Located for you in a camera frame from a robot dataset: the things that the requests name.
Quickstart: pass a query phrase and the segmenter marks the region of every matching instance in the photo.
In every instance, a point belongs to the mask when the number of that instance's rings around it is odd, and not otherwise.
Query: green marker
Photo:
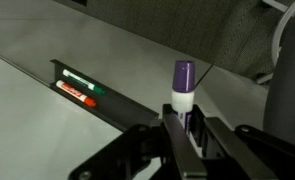
[[[76,76],[75,74],[71,73],[70,71],[68,71],[66,69],[63,71],[63,74],[66,77],[69,77],[70,79],[78,82],[79,84],[88,87],[88,89],[94,91],[95,93],[97,93],[99,95],[105,95],[106,94],[106,92],[104,90],[102,90],[101,88],[99,88],[96,85],[86,81],[85,79],[82,79],[82,78]]]

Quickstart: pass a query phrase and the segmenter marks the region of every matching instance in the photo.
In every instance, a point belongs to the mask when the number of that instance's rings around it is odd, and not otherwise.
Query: red marker
[[[64,90],[68,94],[74,96],[75,98],[79,99],[80,101],[84,102],[89,107],[95,107],[97,105],[95,100],[77,91],[76,89],[71,87],[69,84],[66,84],[64,81],[61,81],[61,80],[57,81],[56,86]]]

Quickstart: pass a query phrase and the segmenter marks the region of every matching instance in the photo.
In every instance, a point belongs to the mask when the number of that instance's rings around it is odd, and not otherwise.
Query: purple glue stick cap
[[[189,93],[195,90],[195,62],[176,61],[173,90]]]

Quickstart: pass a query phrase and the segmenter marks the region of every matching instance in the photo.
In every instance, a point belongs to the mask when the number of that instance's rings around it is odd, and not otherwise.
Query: marker
[[[60,89],[64,90],[68,94],[74,96],[78,100],[84,102],[89,107],[95,107],[97,105],[95,100],[89,98],[85,94],[82,94],[81,92],[77,91],[76,89],[71,87],[69,84],[66,84],[61,80],[57,81],[56,86],[59,87]]]
[[[195,62],[176,61],[172,107],[187,135],[190,134],[189,122],[194,104],[195,90]]]
[[[101,88],[95,86],[94,84],[86,81],[85,79],[71,73],[70,71],[68,70],[64,70],[63,71],[63,75],[66,76],[66,77],[69,77],[70,79],[78,82],[79,84],[83,85],[83,86],[86,86],[88,89],[94,91],[95,93],[99,94],[99,95],[105,95],[106,92],[104,90],[102,90]]]

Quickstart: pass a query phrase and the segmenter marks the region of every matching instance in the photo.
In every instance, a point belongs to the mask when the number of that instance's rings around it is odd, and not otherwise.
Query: gray fabric wall
[[[249,78],[274,69],[271,41],[282,13],[261,0],[55,1]]]

